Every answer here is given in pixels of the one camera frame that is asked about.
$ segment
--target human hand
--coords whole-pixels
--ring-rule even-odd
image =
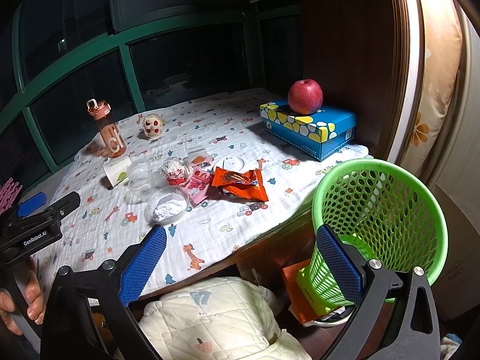
[[[30,280],[26,286],[25,293],[26,298],[30,302],[30,306],[27,309],[28,317],[35,321],[37,325],[43,323],[45,316],[45,305],[43,303],[43,292],[40,289],[37,277],[33,270],[35,265],[32,259],[29,259],[28,266],[30,268]],[[15,311],[15,303],[7,294],[0,292],[0,315],[6,324],[8,330],[16,335],[22,335],[21,330],[18,328],[15,321],[10,316],[11,312]]]

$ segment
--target white paper cup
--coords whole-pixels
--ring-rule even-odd
[[[103,164],[103,170],[112,187],[127,178],[127,169],[131,165],[130,157],[125,155]]]

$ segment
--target round toy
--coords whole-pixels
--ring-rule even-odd
[[[155,138],[162,132],[164,120],[160,115],[148,114],[143,118],[143,132],[148,138]]]
[[[322,106],[323,92],[315,80],[301,79],[291,86],[287,99],[293,112],[311,115]]]

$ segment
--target metal bolt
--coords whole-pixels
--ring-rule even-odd
[[[58,270],[58,274],[61,275],[61,276],[64,276],[68,273],[69,270],[70,270],[70,267],[67,266],[67,265],[64,265],[64,266],[60,267],[60,269]]]
[[[115,260],[114,259],[106,259],[102,263],[102,268],[105,269],[106,271],[112,269],[115,266]]]
[[[369,266],[371,266],[373,269],[380,269],[382,268],[382,263],[378,261],[377,259],[371,259],[368,261]]]
[[[425,273],[423,271],[422,268],[420,268],[419,266],[416,266],[415,268],[413,268],[413,271],[418,275],[418,276],[423,276],[423,274]]]

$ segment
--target laundry basket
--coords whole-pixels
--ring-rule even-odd
[[[345,161],[330,170],[313,197],[313,228],[327,223],[366,260],[391,270],[421,266],[432,284],[447,254],[447,228],[432,193],[415,176],[375,159]],[[297,284],[318,315],[351,304],[317,247]]]

